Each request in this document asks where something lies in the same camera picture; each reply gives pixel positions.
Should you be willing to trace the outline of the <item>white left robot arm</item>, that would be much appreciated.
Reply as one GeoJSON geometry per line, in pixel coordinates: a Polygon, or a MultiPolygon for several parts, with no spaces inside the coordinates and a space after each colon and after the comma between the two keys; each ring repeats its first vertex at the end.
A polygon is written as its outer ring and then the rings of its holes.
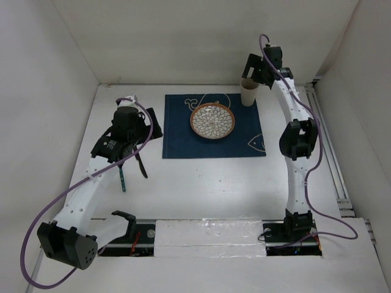
{"type": "Polygon", "coordinates": [[[163,133],[153,108],[141,112],[134,104],[120,103],[112,125],[97,140],[86,170],[86,183],[77,187],[52,223],[42,223],[38,230],[45,255],[76,269],[88,268],[99,249],[113,240],[129,242],[137,234],[136,218],[114,211],[93,227],[91,219],[107,185],[119,175],[123,159],[137,154],[148,139],[163,133]]]}

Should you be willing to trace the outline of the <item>beige paper cup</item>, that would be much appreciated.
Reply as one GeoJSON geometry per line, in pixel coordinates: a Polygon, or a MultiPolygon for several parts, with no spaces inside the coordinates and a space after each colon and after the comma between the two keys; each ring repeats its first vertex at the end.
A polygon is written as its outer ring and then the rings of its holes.
{"type": "Polygon", "coordinates": [[[259,84],[249,78],[242,78],[240,82],[241,103],[251,107],[256,100],[259,84]]]}

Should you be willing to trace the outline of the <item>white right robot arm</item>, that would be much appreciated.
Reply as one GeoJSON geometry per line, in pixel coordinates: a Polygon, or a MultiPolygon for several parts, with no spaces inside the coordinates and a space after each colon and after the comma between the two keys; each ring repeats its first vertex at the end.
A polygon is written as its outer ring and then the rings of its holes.
{"type": "Polygon", "coordinates": [[[264,241],[269,245],[287,244],[308,235],[313,228],[311,208],[305,199],[305,176],[318,138],[315,119],[298,97],[293,74],[282,66],[279,46],[265,45],[260,57],[249,54],[242,77],[268,86],[277,98],[287,123],[279,139],[279,149],[288,171],[288,201],[282,223],[263,224],[264,241]]]}

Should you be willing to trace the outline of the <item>floral plate with orange rim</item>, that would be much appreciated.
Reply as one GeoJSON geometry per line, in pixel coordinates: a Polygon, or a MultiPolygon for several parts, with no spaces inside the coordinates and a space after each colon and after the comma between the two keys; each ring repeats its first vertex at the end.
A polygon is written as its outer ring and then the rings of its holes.
{"type": "Polygon", "coordinates": [[[200,137],[217,140],[227,137],[235,127],[232,111],[219,103],[205,103],[193,110],[190,117],[192,130],[200,137]]]}

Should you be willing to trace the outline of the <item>dark blue cloth napkin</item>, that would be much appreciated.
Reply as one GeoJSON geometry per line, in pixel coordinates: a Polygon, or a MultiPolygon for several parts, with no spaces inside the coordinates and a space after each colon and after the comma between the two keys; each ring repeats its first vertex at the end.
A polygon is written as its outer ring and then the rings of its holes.
{"type": "Polygon", "coordinates": [[[163,158],[205,159],[266,156],[256,103],[246,107],[239,93],[170,94],[165,96],[163,158]],[[229,108],[235,127],[226,137],[206,139],[191,128],[191,114],[206,103],[229,108]]]}

